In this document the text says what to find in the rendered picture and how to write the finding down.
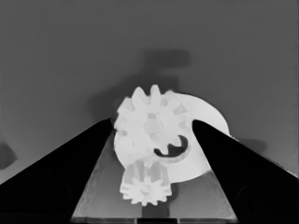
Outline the white toothed gear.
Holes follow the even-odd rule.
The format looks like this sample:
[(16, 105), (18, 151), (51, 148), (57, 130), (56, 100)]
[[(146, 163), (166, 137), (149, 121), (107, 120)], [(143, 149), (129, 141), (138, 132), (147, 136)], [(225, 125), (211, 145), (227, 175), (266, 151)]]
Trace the white toothed gear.
[(125, 168), (120, 185), (124, 200), (142, 206), (165, 203), (172, 195), (170, 178), (159, 162), (136, 161)]
[(190, 111), (171, 91), (150, 94), (137, 87), (118, 109), (115, 150), (125, 165), (150, 160), (165, 163), (185, 160), (192, 149)]

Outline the white round carrier with pins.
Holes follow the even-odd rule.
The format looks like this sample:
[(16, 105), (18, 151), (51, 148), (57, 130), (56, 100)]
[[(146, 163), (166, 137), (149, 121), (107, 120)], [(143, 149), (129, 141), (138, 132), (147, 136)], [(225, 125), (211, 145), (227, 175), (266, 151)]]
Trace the white round carrier with pins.
[[(179, 162), (165, 163), (163, 161), (150, 161), (142, 160), (143, 162), (159, 162), (166, 167), (170, 183), (179, 183), (195, 179), (196, 177), (203, 175), (209, 170), (209, 164), (206, 156), (204, 155), (203, 149), (200, 147), (198, 141), (192, 130), (192, 123), (195, 120), (203, 121), (217, 130), (229, 134), (229, 127), (227, 121), (214, 106), (194, 96), (186, 94), (175, 94), (175, 96), (183, 103), (183, 105), (190, 111), (190, 121), (188, 126), (190, 128), (190, 138), (192, 139), (192, 149), (189, 156)], [(128, 167), (130, 164), (123, 164), (124, 167)]]

